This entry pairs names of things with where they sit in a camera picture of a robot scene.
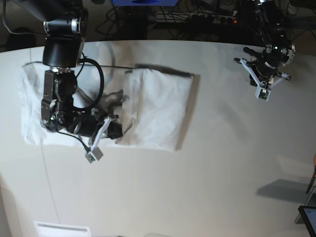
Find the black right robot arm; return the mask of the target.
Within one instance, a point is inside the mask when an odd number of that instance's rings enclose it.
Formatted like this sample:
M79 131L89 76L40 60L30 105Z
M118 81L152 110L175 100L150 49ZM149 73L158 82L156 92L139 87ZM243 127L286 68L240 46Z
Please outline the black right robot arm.
M105 87L101 66L82 55L86 37L88 11L80 0L17 0L15 3L43 22L46 40L42 62L49 67L44 73L44 90L41 101L41 120L50 132L65 129L70 134L95 138L109 118L105 129L108 138L122 136L121 125L115 115L95 112ZM78 81L74 68L91 64L100 76L99 92L93 102L83 108L74 105Z

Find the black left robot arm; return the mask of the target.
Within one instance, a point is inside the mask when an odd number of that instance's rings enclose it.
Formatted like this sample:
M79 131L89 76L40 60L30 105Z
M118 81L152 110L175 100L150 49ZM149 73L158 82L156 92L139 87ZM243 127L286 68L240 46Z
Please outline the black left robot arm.
M261 38L264 49L256 52L245 47L243 51L255 60L248 62L259 81L268 81L278 73L280 66L290 64L295 45L286 36L287 18L274 0L244 0L242 16Z

